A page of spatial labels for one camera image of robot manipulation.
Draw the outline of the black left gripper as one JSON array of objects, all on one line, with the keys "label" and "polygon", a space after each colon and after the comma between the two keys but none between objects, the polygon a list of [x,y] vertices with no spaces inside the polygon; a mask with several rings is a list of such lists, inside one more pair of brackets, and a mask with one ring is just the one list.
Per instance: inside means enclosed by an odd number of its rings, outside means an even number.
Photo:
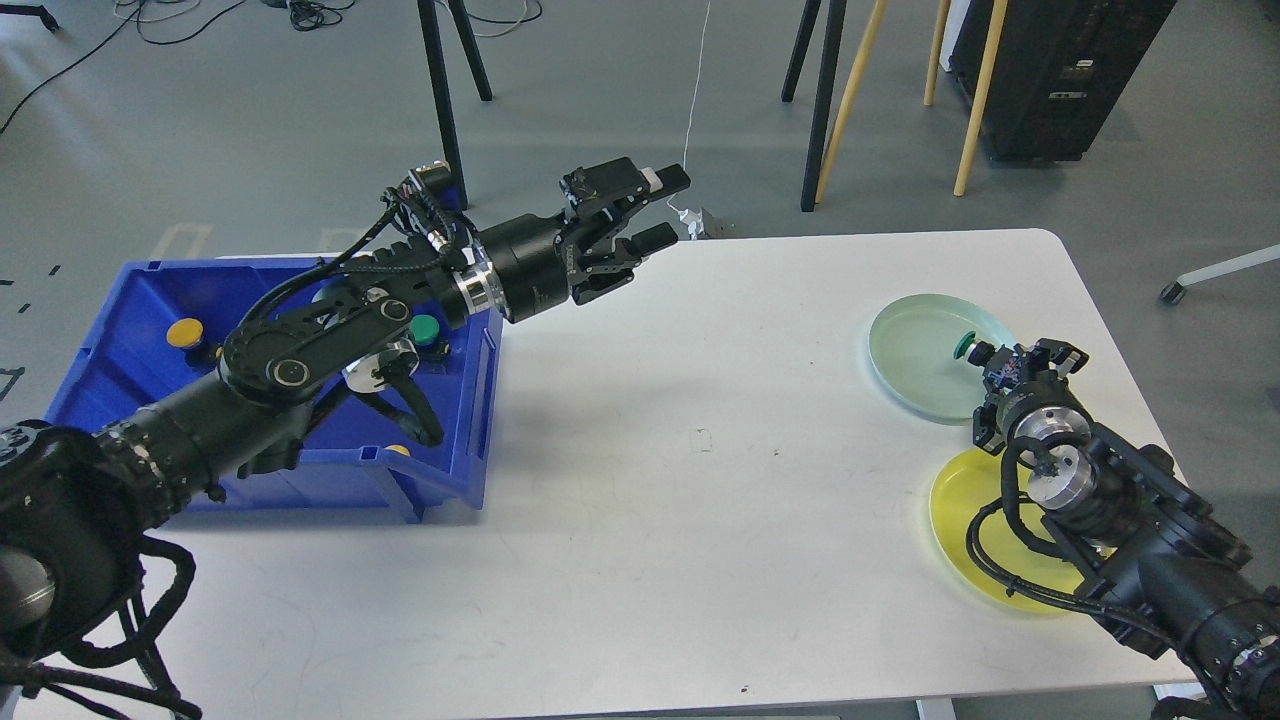
[{"label": "black left gripper", "polygon": [[580,167],[559,181],[564,208],[552,217],[524,214],[476,234],[471,263],[454,274],[463,316],[498,311],[518,323],[567,300],[591,302],[634,279],[645,259],[680,241],[660,223],[622,234],[650,201],[687,190],[681,164],[639,168],[628,158]]}]

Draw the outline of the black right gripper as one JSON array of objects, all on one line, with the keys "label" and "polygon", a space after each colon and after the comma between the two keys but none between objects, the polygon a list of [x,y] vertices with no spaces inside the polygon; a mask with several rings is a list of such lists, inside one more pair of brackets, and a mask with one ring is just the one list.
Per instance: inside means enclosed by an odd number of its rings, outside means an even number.
[{"label": "black right gripper", "polygon": [[972,416],[973,445],[996,456],[1021,437],[1051,448],[1087,442],[1091,416],[1070,391],[1068,377],[1089,361],[1089,354],[1050,338],[1029,347],[1000,347],[988,366],[978,366],[986,396]]}]

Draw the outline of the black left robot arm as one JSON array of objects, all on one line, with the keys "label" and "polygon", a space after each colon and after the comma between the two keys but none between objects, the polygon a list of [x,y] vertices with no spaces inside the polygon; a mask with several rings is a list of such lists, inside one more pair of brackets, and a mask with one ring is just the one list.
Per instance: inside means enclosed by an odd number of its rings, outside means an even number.
[{"label": "black left robot arm", "polygon": [[567,299],[626,286],[677,242],[667,224],[623,237],[644,208],[685,191],[678,164],[628,158],[561,179],[564,209],[479,231],[445,199],[445,161],[383,191],[383,214],[344,252],[269,290],[221,342],[214,368],[96,432],[27,420],[3,428],[3,698],[114,694],[198,719],[157,638],[186,601],[195,559],[148,530],[221,478],[297,465],[305,439],[346,398],[390,387],[396,423],[421,445],[442,424],[412,375],[413,314],[436,302],[452,328],[497,310],[517,323]]}]

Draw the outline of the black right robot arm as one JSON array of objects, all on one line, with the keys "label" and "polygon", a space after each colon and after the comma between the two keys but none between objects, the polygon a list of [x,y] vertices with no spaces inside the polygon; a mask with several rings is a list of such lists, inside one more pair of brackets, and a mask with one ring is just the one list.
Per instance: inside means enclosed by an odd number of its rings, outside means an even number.
[{"label": "black right robot arm", "polygon": [[[1204,698],[1164,698],[1152,717],[1275,719],[1277,588],[1242,575],[1251,548],[1175,477],[1169,454],[1088,414],[1068,383],[1088,355],[1059,340],[993,346],[966,333],[954,356],[980,369],[973,442],[1000,460],[998,497],[965,534],[978,569],[1009,594],[1092,616],[1138,653],[1175,653]],[[1073,565],[1079,587],[1055,591],[998,565],[980,543],[996,512],[1028,550]]]}]

